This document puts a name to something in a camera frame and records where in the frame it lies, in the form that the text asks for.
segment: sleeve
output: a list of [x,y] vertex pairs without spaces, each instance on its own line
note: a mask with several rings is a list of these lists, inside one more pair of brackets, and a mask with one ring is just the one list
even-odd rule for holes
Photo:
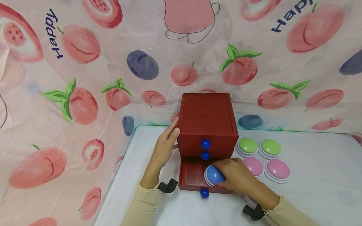
[[316,222],[280,197],[279,204],[272,210],[264,210],[265,219],[271,226],[319,226]]
[[137,185],[135,195],[130,207],[121,223],[121,226],[149,226],[161,202],[163,193],[157,189],[145,189],[140,183]]

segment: finger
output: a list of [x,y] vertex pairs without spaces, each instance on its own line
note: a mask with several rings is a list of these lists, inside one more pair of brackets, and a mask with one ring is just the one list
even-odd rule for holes
[[174,131],[177,122],[178,122],[178,117],[171,123],[171,125],[167,127],[167,129],[160,135],[160,137],[162,136],[163,138],[168,139],[172,131]]

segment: round push button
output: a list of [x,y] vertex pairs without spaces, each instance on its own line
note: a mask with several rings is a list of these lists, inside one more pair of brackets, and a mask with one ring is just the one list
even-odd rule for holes
[[258,145],[248,137],[241,138],[236,145],[236,151],[243,157],[254,157],[257,154]]
[[263,177],[263,164],[256,158],[245,158],[243,160],[245,166],[250,170],[250,172],[260,180]]
[[209,165],[205,169],[204,178],[206,184],[210,187],[213,187],[215,186],[215,184],[225,181],[224,174],[213,165]]
[[265,139],[260,143],[259,153],[266,159],[277,159],[280,156],[282,147],[278,142],[271,139]]
[[284,184],[290,176],[287,164],[279,159],[271,159],[264,164],[264,173],[272,181]]

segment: black wrist strap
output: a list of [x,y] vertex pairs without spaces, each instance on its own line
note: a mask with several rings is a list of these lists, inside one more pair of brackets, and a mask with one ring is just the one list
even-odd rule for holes
[[168,184],[161,182],[158,189],[163,193],[172,193],[176,189],[177,184],[178,182],[171,178]]

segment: white tabletop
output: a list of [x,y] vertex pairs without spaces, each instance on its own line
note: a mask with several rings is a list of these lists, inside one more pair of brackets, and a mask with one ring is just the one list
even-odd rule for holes
[[[114,178],[95,226],[119,226],[151,157],[158,136],[166,127],[139,126]],[[286,184],[276,184],[265,175],[261,181],[321,226],[362,226],[362,148],[350,136],[332,133],[238,130],[239,137],[256,142],[274,139],[282,147],[280,160],[290,167]],[[236,151],[233,157],[240,157]],[[266,159],[257,155],[262,163]],[[180,153],[175,150],[161,171],[160,181],[178,180]],[[199,192],[178,187],[165,194],[157,211],[158,226],[265,225],[242,214],[243,196]]]

